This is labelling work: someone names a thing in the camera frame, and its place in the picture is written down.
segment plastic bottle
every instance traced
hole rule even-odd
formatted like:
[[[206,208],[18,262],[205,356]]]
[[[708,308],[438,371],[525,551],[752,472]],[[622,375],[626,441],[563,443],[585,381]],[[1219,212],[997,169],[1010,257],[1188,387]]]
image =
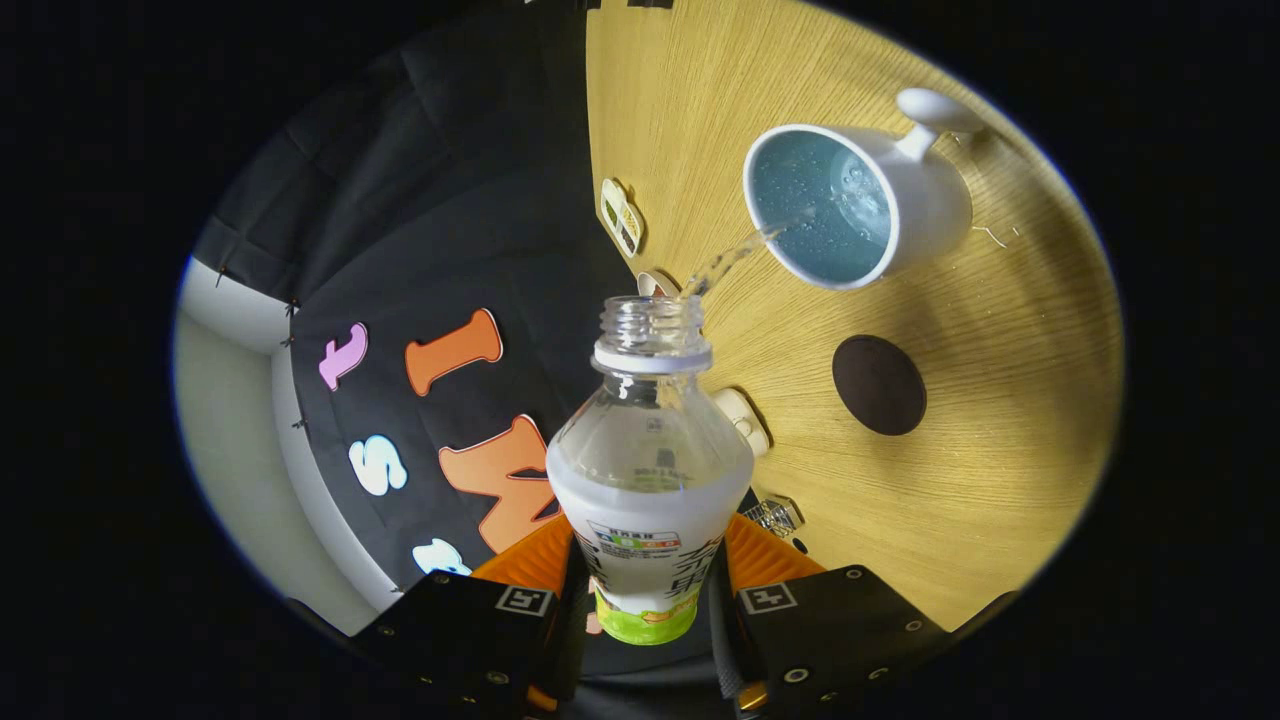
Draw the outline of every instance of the plastic bottle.
[[[547,448],[547,474],[614,638],[682,635],[754,457],[698,387],[712,366],[701,300],[613,297],[591,365],[604,384]]]

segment bottle neck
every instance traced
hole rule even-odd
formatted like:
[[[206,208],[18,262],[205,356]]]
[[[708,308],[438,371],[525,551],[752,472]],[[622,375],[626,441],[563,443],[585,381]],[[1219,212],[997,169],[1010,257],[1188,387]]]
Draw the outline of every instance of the bottle neck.
[[[700,392],[696,373],[627,373],[596,361],[591,364],[604,375],[604,392],[618,404],[664,407],[677,398]]]
[[[595,363],[636,375],[684,375],[710,368],[701,299],[611,297],[604,302]]]

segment pink letter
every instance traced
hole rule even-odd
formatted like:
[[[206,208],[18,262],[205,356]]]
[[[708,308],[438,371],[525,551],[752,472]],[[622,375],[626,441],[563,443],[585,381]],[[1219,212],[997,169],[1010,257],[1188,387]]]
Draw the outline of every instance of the pink letter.
[[[351,325],[351,342],[340,348],[335,345],[337,341],[330,340],[329,345],[324,346],[324,360],[320,361],[320,377],[329,389],[338,389],[338,378],[355,370],[365,359],[365,352],[369,350],[369,331],[364,323],[356,323]]]

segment green label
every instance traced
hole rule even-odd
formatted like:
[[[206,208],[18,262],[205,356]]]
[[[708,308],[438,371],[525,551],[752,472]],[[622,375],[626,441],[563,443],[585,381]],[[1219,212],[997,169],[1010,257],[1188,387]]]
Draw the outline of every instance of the green label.
[[[685,634],[698,616],[698,592],[666,612],[644,611],[640,615],[611,607],[599,591],[595,593],[595,619],[600,628],[628,644],[662,644]]]

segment orange foam letter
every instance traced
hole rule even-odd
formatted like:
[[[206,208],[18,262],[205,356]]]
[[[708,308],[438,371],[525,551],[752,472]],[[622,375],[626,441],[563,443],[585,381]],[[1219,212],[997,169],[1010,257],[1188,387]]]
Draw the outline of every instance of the orange foam letter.
[[[471,314],[470,323],[444,337],[426,345],[410,342],[404,347],[404,370],[413,392],[425,396],[431,389],[431,382],[440,375],[476,360],[497,363],[500,357],[498,323],[492,313],[481,307]]]
[[[511,429],[466,450],[440,450],[440,470],[462,492],[492,495],[498,505],[480,520],[480,537],[502,552],[553,520],[538,514],[556,500],[549,482],[515,478],[521,470],[547,470],[547,443],[529,415],[517,415]]]

